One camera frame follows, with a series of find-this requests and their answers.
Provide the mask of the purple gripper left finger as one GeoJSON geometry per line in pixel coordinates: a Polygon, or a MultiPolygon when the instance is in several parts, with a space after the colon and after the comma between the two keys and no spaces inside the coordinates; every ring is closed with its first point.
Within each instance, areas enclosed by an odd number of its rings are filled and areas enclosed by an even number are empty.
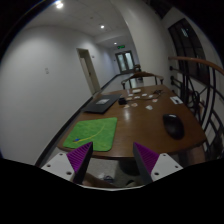
{"type": "Polygon", "coordinates": [[[74,182],[76,184],[83,182],[92,153],[93,143],[89,142],[67,154],[67,158],[75,171],[74,182]]]}

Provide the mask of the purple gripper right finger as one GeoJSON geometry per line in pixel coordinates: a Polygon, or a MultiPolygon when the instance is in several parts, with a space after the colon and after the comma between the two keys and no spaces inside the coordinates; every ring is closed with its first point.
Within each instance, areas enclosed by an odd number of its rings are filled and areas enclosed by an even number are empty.
{"type": "Polygon", "coordinates": [[[159,154],[137,142],[133,143],[133,154],[143,184],[152,183],[151,173],[159,158],[159,154]]]}

